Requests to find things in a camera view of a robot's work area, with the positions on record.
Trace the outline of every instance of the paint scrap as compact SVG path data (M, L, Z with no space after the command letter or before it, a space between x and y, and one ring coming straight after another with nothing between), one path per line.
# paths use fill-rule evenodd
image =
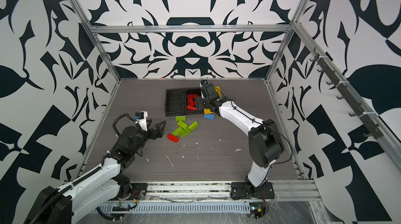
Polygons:
M168 158L168 161L170 161L170 158L167 155L165 155L165 156ZM172 167L174 167L173 163L171 163L171 161L170 161L170 164L171 164Z

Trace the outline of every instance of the black storage bin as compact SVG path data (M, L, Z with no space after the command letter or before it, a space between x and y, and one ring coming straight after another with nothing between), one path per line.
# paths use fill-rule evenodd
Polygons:
M187 110L187 94L202 95L200 88L167 89L164 110L166 116L200 115L203 110Z

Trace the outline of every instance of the red toy brick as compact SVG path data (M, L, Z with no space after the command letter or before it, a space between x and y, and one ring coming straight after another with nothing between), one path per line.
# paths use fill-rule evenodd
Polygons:
M167 138L175 143L178 142L178 137L175 137L174 135L168 134Z

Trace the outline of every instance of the table surface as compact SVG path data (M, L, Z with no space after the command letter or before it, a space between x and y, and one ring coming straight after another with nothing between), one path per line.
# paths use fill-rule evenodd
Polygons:
M248 137L233 123L219 116L208 120L203 115L187 115L186 124L198 122L198 127L178 143L167 135L178 125L175 116L166 117L164 102L166 89L199 87L200 80L137 80L123 79L108 111L100 133L88 157L85 171L99 164L117 137L112 129L113 121L127 112L131 116L138 111L148 111L148 119L155 123L166 121L162 138L149 140L143 147L143 157L135 161L123 174L135 181L177 180L244 180L250 171ZM224 95L236 98L235 103L250 114L272 119L278 124L267 88L262 80L213 80ZM117 124L121 132L132 125L123 118ZM278 162L289 157L286 150ZM269 179L297 179L291 161L274 165Z

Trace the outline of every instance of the green toy brick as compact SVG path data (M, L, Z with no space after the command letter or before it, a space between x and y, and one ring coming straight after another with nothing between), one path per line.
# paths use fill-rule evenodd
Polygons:
M190 131L189 128L187 127L187 128L185 128L185 129L183 129L182 132L180 132L180 137L183 138L183 137L187 136L190 132L191 132L191 131Z
M182 121L178 121L177 125L178 125L178 126L181 126L181 127L184 128L184 129L188 127L188 125L185 124L185 123L182 122Z
M176 121L185 121L186 119L186 116L176 116Z
M183 128L179 126L176 130L173 131L173 135L177 136L183 131Z
M192 131L198 126L198 122L194 121L191 125L188 126L189 130Z

